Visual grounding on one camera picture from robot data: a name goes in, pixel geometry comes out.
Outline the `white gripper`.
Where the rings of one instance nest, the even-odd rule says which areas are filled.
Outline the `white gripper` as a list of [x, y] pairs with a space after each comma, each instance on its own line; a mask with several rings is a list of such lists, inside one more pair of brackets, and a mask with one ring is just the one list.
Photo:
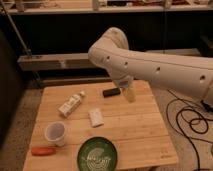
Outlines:
[[125, 88], [123, 90], [123, 95], [129, 103], [133, 103], [136, 100], [134, 87], [130, 86], [132, 84], [133, 80], [134, 80], [134, 78], [129, 75], [127, 75], [123, 78], [114, 80], [114, 84], [118, 88]]

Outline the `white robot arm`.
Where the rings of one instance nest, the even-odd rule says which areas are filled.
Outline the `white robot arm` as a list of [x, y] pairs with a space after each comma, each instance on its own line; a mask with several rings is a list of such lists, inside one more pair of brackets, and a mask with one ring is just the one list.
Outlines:
[[129, 88], [141, 79], [213, 106], [213, 59], [132, 51], [125, 33], [107, 29], [89, 48], [89, 60], [107, 70], [114, 84]]

